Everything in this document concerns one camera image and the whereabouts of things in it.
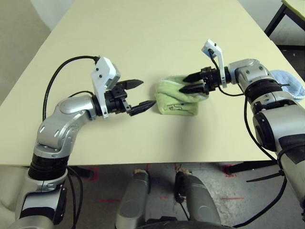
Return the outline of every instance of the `black table leg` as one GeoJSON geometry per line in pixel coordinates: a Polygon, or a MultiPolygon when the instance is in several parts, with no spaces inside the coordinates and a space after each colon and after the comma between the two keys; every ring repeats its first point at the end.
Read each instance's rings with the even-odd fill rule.
{"type": "Polygon", "coordinates": [[[267,166],[273,166],[276,165],[276,161],[245,161],[243,163],[234,165],[234,166],[228,166],[224,168],[225,173],[232,174],[232,173],[238,173],[242,171],[247,171],[251,169],[256,168],[263,168],[267,166]]]}
{"type": "Polygon", "coordinates": [[[272,18],[271,22],[269,23],[269,25],[267,26],[267,28],[264,31],[267,36],[271,35],[273,30],[275,30],[275,28],[277,27],[278,23],[280,23],[280,21],[283,19],[283,17],[285,16],[284,11],[286,10],[286,8],[287,7],[284,4],[282,4],[281,8],[277,11],[275,16],[272,18]]]}
{"type": "Polygon", "coordinates": [[[71,166],[71,167],[82,178],[91,179],[94,177],[94,172],[92,170],[81,168],[78,166],[71,166]]]}

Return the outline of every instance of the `black metal frame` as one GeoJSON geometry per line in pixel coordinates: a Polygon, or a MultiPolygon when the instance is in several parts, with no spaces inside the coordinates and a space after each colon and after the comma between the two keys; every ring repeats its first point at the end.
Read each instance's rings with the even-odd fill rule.
{"type": "Polygon", "coordinates": [[[263,168],[268,166],[274,166],[277,162],[273,160],[268,161],[245,161],[243,163],[234,165],[234,166],[228,166],[224,168],[224,171],[226,174],[232,174],[232,173],[239,173],[247,170],[252,170],[256,168],[263,168]]]}
{"type": "Polygon", "coordinates": [[[298,26],[300,26],[305,31],[305,21],[302,20],[297,14],[295,14],[291,9],[282,4],[280,9],[277,11],[275,16],[272,18],[271,22],[265,29],[265,34],[270,36],[271,33],[275,30],[277,25],[283,19],[283,17],[287,15],[291,20],[293,20],[298,26]]]}

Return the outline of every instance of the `wall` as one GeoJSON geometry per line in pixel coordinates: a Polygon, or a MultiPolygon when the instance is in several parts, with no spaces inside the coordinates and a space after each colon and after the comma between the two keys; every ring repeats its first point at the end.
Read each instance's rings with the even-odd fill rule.
{"type": "MultiPolygon", "coordinates": [[[[256,23],[265,30],[271,19],[281,7],[281,0],[239,0],[256,23]]],[[[284,16],[270,35],[275,44],[305,45],[305,31],[289,17],[284,16]]]]}
{"type": "Polygon", "coordinates": [[[52,31],[74,0],[30,0],[42,21],[52,31]]]}
{"type": "Polygon", "coordinates": [[[30,0],[0,0],[0,104],[49,34],[30,0]]]}

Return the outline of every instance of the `printed logo on towel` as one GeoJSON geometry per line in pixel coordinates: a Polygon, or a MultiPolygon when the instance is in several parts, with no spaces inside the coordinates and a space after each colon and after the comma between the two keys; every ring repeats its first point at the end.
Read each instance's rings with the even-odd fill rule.
{"type": "Polygon", "coordinates": [[[174,104],[174,105],[171,105],[171,106],[169,107],[169,109],[170,109],[171,111],[181,111],[181,110],[183,110],[182,107],[181,107],[181,105],[183,105],[183,104],[174,104]]]}

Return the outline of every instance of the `black cable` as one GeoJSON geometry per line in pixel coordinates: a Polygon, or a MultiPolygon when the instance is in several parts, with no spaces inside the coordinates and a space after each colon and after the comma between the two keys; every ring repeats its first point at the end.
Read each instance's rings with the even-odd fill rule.
{"type": "Polygon", "coordinates": [[[79,59],[92,59],[92,60],[95,61],[95,63],[97,63],[99,57],[97,57],[97,56],[76,56],[76,57],[73,57],[73,58],[71,58],[71,59],[66,60],[64,63],[62,63],[62,64],[58,67],[58,69],[56,69],[56,71],[54,72],[52,78],[50,79],[50,82],[49,82],[49,84],[48,84],[46,93],[45,93],[45,95],[44,95],[43,107],[42,107],[42,120],[45,120],[45,119],[46,119],[48,96],[49,96],[50,89],[51,89],[51,87],[52,87],[52,84],[53,84],[53,82],[54,82],[56,76],[58,75],[58,73],[60,72],[60,70],[61,70],[65,65],[67,65],[68,63],[70,63],[70,62],[72,62],[72,61],[79,60],[79,59]]]}
{"type": "Polygon", "coordinates": [[[221,91],[221,93],[223,93],[223,94],[225,94],[225,95],[228,95],[228,96],[233,96],[233,97],[235,97],[235,96],[244,95],[244,93],[242,93],[242,94],[228,94],[228,93],[224,92],[224,91],[221,89],[221,87],[220,87],[219,84],[218,84],[218,89],[219,89],[219,91],[221,91]]]}
{"type": "Polygon", "coordinates": [[[244,99],[244,123],[246,125],[246,128],[247,128],[247,131],[250,135],[250,137],[252,138],[252,140],[254,141],[254,143],[262,150],[262,152],[264,154],[266,154],[271,160],[273,161],[276,161],[276,159],[271,156],[267,151],[265,151],[262,146],[257,142],[257,140],[255,139],[255,137],[253,136],[253,134],[251,133],[251,130],[250,130],[250,127],[249,127],[249,124],[248,124],[248,119],[247,119],[247,105],[248,105],[248,97],[245,96],[245,99],[244,99]]]}
{"type": "Polygon", "coordinates": [[[80,94],[80,93],[88,93],[88,94],[90,94],[91,96],[94,95],[94,94],[93,94],[92,92],[90,92],[90,91],[80,91],[80,92],[77,92],[77,93],[74,93],[74,94],[70,95],[68,98],[71,98],[71,97],[73,97],[73,96],[75,96],[75,95],[77,95],[77,94],[80,94]]]}
{"type": "Polygon", "coordinates": [[[71,192],[72,192],[72,198],[73,198],[73,226],[72,229],[75,229],[76,227],[76,205],[75,205],[75,190],[74,190],[74,185],[71,179],[71,176],[68,172],[68,179],[69,179],[69,183],[71,186],[71,192]]]}
{"type": "Polygon", "coordinates": [[[187,220],[190,221],[190,218],[187,216],[187,213],[186,213],[186,211],[185,211],[185,209],[184,209],[184,207],[183,207],[183,205],[182,205],[182,203],[181,203],[180,201],[179,201],[179,204],[180,204],[180,206],[182,207],[182,210],[183,210],[183,212],[184,212],[184,214],[185,214],[187,220]]]}
{"type": "Polygon", "coordinates": [[[74,171],[74,169],[72,169],[71,167],[67,167],[68,171],[70,171],[71,173],[73,173],[73,175],[76,176],[78,182],[79,182],[79,185],[80,185],[80,200],[79,200],[79,203],[78,203],[78,208],[77,208],[77,213],[76,213],[76,223],[78,222],[78,218],[80,216],[80,213],[81,213],[81,206],[82,206],[82,200],[83,200],[83,185],[82,185],[82,180],[81,180],[81,177],[80,175],[78,175],[77,172],[74,171]]]}
{"type": "MultiPolygon", "coordinates": [[[[212,61],[213,64],[215,65],[217,71],[220,72],[220,71],[219,71],[219,67],[218,67],[216,61],[215,61],[214,58],[212,57],[213,50],[212,50],[212,49],[209,49],[208,52],[209,52],[211,61],[212,61]]],[[[220,85],[219,85],[219,84],[218,84],[218,88],[219,88],[219,91],[220,91],[221,93],[223,93],[223,94],[225,94],[225,95],[228,95],[228,96],[241,96],[241,95],[244,95],[244,93],[242,93],[242,94],[228,94],[228,93],[224,92],[224,91],[220,88],[220,85]]]]}
{"type": "Polygon", "coordinates": [[[260,212],[258,212],[255,216],[253,216],[252,218],[248,219],[246,222],[244,223],[240,223],[240,224],[237,224],[235,226],[233,226],[234,228],[240,228],[240,227],[243,227],[243,226],[246,226],[248,225],[249,223],[252,223],[254,220],[256,220],[257,218],[259,218],[262,214],[264,214],[265,212],[267,212],[270,208],[273,207],[274,204],[276,204],[280,198],[282,197],[283,193],[284,193],[284,190],[286,188],[286,184],[287,184],[287,179],[286,177],[284,177],[284,180],[283,180],[283,184],[282,184],[282,187],[280,189],[280,192],[278,193],[278,195],[276,196],[276,198],[270,203],[267,205],[267,207],[265,207],[263,210],[261,210],[260,212]]]}

